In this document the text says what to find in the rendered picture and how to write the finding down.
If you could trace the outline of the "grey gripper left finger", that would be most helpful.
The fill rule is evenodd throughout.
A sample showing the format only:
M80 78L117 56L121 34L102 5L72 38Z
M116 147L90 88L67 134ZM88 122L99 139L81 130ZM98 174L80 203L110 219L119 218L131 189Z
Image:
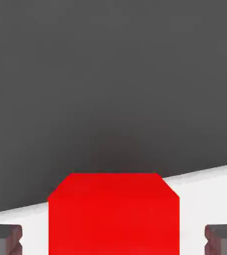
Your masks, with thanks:
M22 226L0 224L0 255L22 255Z

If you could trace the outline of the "small red cube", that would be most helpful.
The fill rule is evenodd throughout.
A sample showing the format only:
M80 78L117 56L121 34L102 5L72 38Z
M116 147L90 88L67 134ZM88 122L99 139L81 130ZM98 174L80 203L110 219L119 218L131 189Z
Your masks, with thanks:
M179 196L156 173L72 173L48 219L49 255L180 255Z

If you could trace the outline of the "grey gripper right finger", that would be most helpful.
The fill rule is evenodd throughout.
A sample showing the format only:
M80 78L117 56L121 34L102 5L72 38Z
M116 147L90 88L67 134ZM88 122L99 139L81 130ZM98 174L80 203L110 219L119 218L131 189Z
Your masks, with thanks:
M227 224L206 225L205 255L227 255Z

